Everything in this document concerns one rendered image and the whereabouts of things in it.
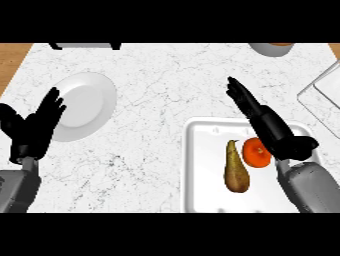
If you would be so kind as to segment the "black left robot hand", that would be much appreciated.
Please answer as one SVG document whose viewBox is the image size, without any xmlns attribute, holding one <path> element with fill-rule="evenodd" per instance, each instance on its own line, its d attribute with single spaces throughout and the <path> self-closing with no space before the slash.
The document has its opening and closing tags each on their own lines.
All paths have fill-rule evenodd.
<svg viewBox="0 0 340 256">
<path fill-rule="evenodd" d="M 52 87 L 39 105 L 38 111 L 27 118 L 15 109 L 0 103 L 0 129 L 12 139 L 9 161 L 23 164 L 26 157 L 40 160 L 52 141 L 54 130 L 67 106 L 63 104 L 60 90 Z"/>
</svg>

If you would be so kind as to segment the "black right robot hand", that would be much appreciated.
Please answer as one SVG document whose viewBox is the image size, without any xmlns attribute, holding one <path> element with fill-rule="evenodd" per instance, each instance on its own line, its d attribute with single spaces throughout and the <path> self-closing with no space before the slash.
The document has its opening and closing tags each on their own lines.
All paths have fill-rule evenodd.
<svg viewBox="0 0 340 256">
<path fill-rule="evenodd" d="M 296 136 L 284 119 L 268 105 L 262 105 L 240 81 L 228 78 L 227 94 L 247 117 L 258 137 L 278 160 L 305 161 L 318 148 L 317 139 Z"/>
</svg>

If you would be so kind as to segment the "white round plate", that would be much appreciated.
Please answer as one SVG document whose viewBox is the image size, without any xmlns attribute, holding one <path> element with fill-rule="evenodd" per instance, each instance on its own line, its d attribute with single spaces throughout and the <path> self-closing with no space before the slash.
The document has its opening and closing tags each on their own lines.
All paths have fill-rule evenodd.
<svg viewBox="0 0 340 256">
<path fill-rule="evenodd" d="M 91 136 L 108 122 L 117 106 L 117 89 L 113 80 L 95 72 L 71 75 L 55 87 L 67 109 L 52 139 L 73 142 Z"/>
</svg>

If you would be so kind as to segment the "white rectangular tray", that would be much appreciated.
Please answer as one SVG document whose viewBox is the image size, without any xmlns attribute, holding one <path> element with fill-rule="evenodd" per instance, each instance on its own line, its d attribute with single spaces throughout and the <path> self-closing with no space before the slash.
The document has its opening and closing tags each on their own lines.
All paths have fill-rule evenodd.
<svg viewBox="0 0 340 256">
<path fill-rule="evenodd" d="M 182 138 L 181 209 L 188 213 L 297 213 L 278 183 L 275 159 L 263 168 L 246 165 L 250 188 L 234 193 L 225 185 L 227 145 L 243 150 L 256 137 L 247 119 L 194 117 Z"/>
</svg>

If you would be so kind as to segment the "grey round bowl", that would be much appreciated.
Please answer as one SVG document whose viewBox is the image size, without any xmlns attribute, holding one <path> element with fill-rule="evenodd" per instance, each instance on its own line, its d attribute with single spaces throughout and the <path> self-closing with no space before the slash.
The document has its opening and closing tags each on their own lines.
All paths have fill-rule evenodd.
<svg viewBox="0 0 340 256">
<path fill-rule="evenodd" d="M 250 43 L 253 50 L 268 57 L 286 56 L 293 46 L 293 43 Z"/>
</svg>

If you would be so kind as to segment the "brown-green elongated squash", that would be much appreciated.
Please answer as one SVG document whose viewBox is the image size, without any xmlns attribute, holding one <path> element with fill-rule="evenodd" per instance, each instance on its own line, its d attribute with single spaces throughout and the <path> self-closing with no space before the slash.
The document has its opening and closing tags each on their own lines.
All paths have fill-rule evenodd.
<svg viewBox="0 0 340 256">
<path fill-rule="evenodd" d="M 250 187 L 250 175 L 237 150 L 237 141 L 227 145 L 225 185 L 231 192 L 244 193 Z"/>
</svg>

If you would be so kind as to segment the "orange round vegetable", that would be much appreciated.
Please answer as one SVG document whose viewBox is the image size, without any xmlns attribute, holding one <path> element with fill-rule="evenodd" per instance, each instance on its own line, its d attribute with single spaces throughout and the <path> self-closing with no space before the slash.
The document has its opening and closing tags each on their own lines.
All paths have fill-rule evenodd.
<svg viewBox="0 0 340 256">
<path fill-rule="evenodd" d="M 272 154 L 268 151 L 260 139 L 253 137 L 243 145 L 243 159 L 249 166 L 265 168 L 271 164 Z"/>
</svg>

